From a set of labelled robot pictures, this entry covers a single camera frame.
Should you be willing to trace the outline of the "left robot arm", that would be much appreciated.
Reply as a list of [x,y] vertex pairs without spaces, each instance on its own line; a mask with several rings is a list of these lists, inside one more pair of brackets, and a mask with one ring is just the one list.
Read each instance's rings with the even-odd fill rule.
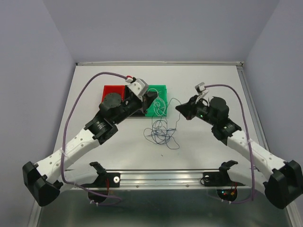
[[97,148],[117,133],[117,125],[137,111],[146,112],[157,98],[156,92],[147,91],[141,98],[129,91],[129,97],[122,99],[117,93],[109,93],[99,105],[99,111],[83,129],[66,145],[43,160],[25,163],[22,167],[23,181],[39,206],[52,203],[60,193],[73,186],[85,184],[101,186],[106,171],[99,162],[90,166],[95,170],[84,182],[67,181],[64,172],[89,151]]

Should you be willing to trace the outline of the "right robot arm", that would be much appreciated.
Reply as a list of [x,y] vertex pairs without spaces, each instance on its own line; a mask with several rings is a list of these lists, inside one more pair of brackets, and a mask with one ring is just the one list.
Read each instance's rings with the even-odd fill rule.
[[197,95],[185,103],[176,106],[187,120],[197,117],[212,126],[211,131],[216,139],[229,148],[237,151],[254,167],[247,171],[236,171],[240,167],[236,161],[224,163],[218,172],[222,184],[239,182],[263,193],[276,208],[284,209],[303,193],[303,174],[301,166],[294,160],[285,161],[262,146],[250,140],[245,131],[229,118],[229,107],[220,97],[214,97],[209,104]]

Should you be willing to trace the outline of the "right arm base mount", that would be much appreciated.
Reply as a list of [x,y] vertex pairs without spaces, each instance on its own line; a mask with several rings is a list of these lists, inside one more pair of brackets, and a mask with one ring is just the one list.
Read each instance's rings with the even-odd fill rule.
[[219,167],[218,171],[203,172],[203,176],[200,179],[200,184],[205,187],[229,187],[228,189],[217,189],[217,195],[222,201],[230,203],[239,203],[235,200],[238,196],[238,186],[244,186],[240,182],[232,181],[227,171],[234,165],[237,165],[237,161],[230,160],[223,162]]

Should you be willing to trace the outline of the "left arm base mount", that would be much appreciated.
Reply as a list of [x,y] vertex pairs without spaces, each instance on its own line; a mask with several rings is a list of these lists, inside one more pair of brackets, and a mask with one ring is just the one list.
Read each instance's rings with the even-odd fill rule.
[[96,206],[116,205],[121,198],[111,195],[110,189],[120,187],[121,174],[107,172],[99,162],[91,162],[88,169],[76,176],[75,185],[88,193],[91,204]]

